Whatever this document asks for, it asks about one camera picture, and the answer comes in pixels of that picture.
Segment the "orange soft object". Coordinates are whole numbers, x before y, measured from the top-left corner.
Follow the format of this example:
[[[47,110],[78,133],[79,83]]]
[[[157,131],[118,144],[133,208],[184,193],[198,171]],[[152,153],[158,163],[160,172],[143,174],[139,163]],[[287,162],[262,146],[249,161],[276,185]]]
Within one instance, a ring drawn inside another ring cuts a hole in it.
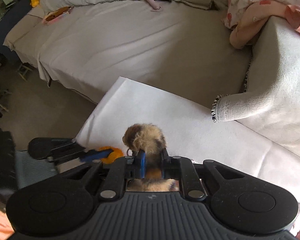
[[[99,151],[112,150],[111,153],[107,154],[106,157],[101,158],[104,164],[112,164],[116,159],[124,157],[125,154],[120,148],[115,148],[111,146],[104,146],[98,149]]]

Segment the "brown furry plush toy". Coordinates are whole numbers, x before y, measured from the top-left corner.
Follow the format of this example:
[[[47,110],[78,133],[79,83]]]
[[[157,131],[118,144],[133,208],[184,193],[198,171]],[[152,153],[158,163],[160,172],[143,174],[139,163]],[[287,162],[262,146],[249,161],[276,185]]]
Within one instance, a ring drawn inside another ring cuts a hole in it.
[[[166,139],[162,130],[153,124],[134,124],[127,128],[122,141],[136,157],[140,150],[145,152],[146,174],[143,179],[131,179],[127,182],[127,191],[132,192],[168,192],[178,191],[179,182],[161,177],[161,152],[166,148]]]

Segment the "white table cloth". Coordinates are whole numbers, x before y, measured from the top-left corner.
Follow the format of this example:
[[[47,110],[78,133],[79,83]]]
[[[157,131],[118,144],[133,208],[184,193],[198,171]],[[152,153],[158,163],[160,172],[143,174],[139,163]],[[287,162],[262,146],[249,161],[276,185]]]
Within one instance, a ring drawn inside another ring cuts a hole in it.
[[[124,77],[102,98],[76,141],[88,149],[125,150],[122,137],[136,123],[160,127],[171,156],[218,161],[278,185],[300,202],[300,157],[238,122],[213,122],[204,106]]]

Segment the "beige sofa cover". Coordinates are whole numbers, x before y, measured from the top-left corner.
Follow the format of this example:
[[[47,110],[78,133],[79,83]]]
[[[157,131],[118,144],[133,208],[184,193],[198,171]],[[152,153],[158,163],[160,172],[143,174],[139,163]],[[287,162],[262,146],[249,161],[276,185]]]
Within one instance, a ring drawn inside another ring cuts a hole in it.
[[[228,0],[40,0],[3,44],[99,102],[126,77],[212,108],[300,156],[300,34],[271,16],[251,43],[230,43]]]

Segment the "pink floral blanket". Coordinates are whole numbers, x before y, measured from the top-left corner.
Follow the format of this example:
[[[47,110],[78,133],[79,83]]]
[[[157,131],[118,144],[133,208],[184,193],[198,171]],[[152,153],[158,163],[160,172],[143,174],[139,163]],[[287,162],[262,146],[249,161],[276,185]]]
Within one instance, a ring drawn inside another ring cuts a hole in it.
[[[223,22],[232,30],[231,45],[241,49],[251,43],[271,16],[285,19],[300,34],[300,0],[228,0]]]

